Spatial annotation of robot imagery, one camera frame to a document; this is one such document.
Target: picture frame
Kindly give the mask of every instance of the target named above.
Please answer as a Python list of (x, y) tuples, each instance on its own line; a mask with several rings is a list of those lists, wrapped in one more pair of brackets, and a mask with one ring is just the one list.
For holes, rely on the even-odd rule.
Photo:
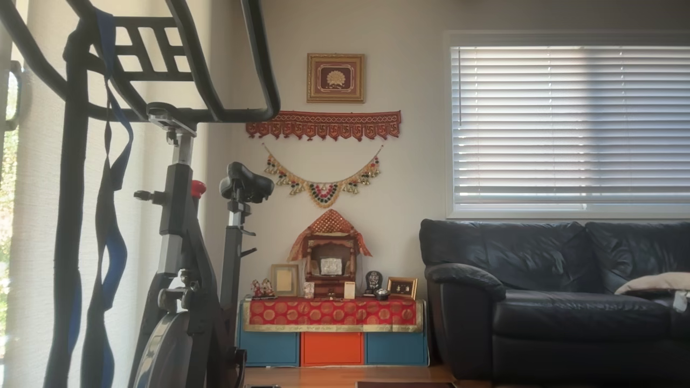
[(345, 282), (345, 292), (343, 299), (355, 299), (355, 282)]
[(276, 296), (297, 296), (297, 264), (273, 264), (270, 266), (270, 282)]
[(364, 54), (307, 54), (306, 101), (364, 103)]
[(414, 300), (417, 297), (417, 278), (388, 278), (388, 291), (391, 296), (409, 298)]

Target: orange storage cube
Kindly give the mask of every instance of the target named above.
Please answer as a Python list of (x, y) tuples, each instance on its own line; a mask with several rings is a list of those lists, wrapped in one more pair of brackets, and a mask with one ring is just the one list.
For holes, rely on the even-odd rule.
[(301, 365), (363, 365), (363, 333), (302, 333)]

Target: gold frame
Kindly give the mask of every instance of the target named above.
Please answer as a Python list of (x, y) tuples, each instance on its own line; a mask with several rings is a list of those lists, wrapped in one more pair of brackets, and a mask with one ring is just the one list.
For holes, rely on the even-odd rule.
[[(411, 295), (406, 295), (402, 293), (394, 293), (391, 291), (391, 285), (393, 282), (410, 282), (412, 283), (412, 294)], [(388, 287), (386, 288), (388, 291), (391, 292), (391, 296), (399, 296), (401, 298), (408, 298), (415, 300), (417, 297), (417, 278), (396, 278), (389, 276), (388, 277)]]
[[(277, 281), (277, 270), (278, 268), (284, 269), (288, 268), (291, 269), (293, 273), (293, 290), (292, 291), (278, 291), (276, 289), (278, 285)], [(297, 282), (298, 282), (298, 276), (297, 274), (299, 273), (299, 265), (297, 264), (272, 264), (270, 266), (270, 284), (273, 287), (273, 292), (275, 293), (276, 296), (297, 296), (299, 293), (299, 290), (297, 289)]]
[[(306, 55), (306, 101), (307, 102), (347, 102), (355, 104), (364, 103), (364, 54), (315, 54), (308, 53)], [(316, 82), (313, 74), (314, 63), (319, 59), (328, 58), (333, 61), (353, 61), (358, 67), (357, 76), (355, 77), (355, 95), (334, 95), (321, 96), (316, 95)]]

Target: exercise bike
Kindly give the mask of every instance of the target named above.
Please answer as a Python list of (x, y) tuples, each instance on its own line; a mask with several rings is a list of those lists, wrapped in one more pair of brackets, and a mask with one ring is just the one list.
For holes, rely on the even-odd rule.
[[(241, 250), (242, 237), (254, 235), (246, 231), (243, 224), (251, 214), (250, 204), (268, 199), (273, 191), (273, 181), (254, 175), (240, 163), (228, 166), (228, 175), (221, 181), (219, 189), (228, 200), (230, 222), (226, 228), (220, 284), (217, 284), (197, 219), (198, 201), (205, 187), (192, 180), (190, 162), (198, 123), (266, 121), (276, 116), (280, 109), (259, 2), (241, 0), (253, 59), (266, 100), (266, 108), (257, 109), (223, 107), (213, 88), (185, 0), (166, 0), (171, 17), (113, 17), (96, 9), (89, 0), (67, 2), (80, 21), (65, 47), (65, 80), (42, 55), (12, 0), (0, 0), (0, 21), (24, 59), (66, 103), (55, 244), (55, 328), (44, 388), (66, 387), (76, 342), (75, 327), (78, 335), (81, 317), (78, 252), (89, 117), (108, 123), (111, 119), (120, 121), (128, 129), (130, 143), (130, 122), (152, 122), (164, 130), (164, 137), (173, 147), (164, 191), (135, 193), (137, 199), (163, 207), (160, 223), (163, 242), (159, 267), (146, 299), (128, 386), (240, 388), (244, 384), (246, 352), (235, 346), (239, 268), (241, 258), (256, 250)], [(127, 30), (131, 46), (115, 45), (116, 27)], [(142, 27), (153, 29), (166, 72), (153, 70), (139, 33)], [(178, 30), (182, 46), (169, 43), (166, 28)], [(98, 56), (89, 52), (91, 46), (95, 47)], [(141, 71), (124, 71), (118, 55), (135, 55)], [(175, 56), (182, 55), (188, 60), (190, 72), (180, 71), (175, 64)], [(103, 74), (106, 88), (110, 81), (130, 108), (120, 108), (109, 88), (106, 107), (91, 104), (88, 101), (88, 70)], [(131, 81), (194, 81), (206, 109), (176, 108), (161, 102), (147, 104), (132, 87)], [(109, 151), (109, 133), (110, 127), (106, 124), (106, 151)], [(111, 359), (112, 353), (108, 353), (110, 348), (103, 315), (112, 305), (118, 276), (124, 270), (124, 263), (117, 261), (124, 242), (117, 239), (119, 229), (112, 197), (114, 191), (121, 187), (121, 175), (128, 157), (125, 154), (113, 163), (106, 159), (103, 168), (96, 227), (100, 249), (99, 273), (88, 310), (81, 366), (82, 387), (112, 385), (114, 360)], [(108, 249), (110, 254), (110, 266), (101, 282), (104, 249)], [(184, 286), (171, 289), (170, 284), (178, 275)]]

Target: red tablecloth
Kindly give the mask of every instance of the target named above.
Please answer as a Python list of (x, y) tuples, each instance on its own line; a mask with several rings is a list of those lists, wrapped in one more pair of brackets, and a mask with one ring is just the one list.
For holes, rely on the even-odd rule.
[(424, 326), (421, 300), (356, 298), (314, 300), (283, 297), (245, 300), (246, 331), (396, 331), (420, 332)]

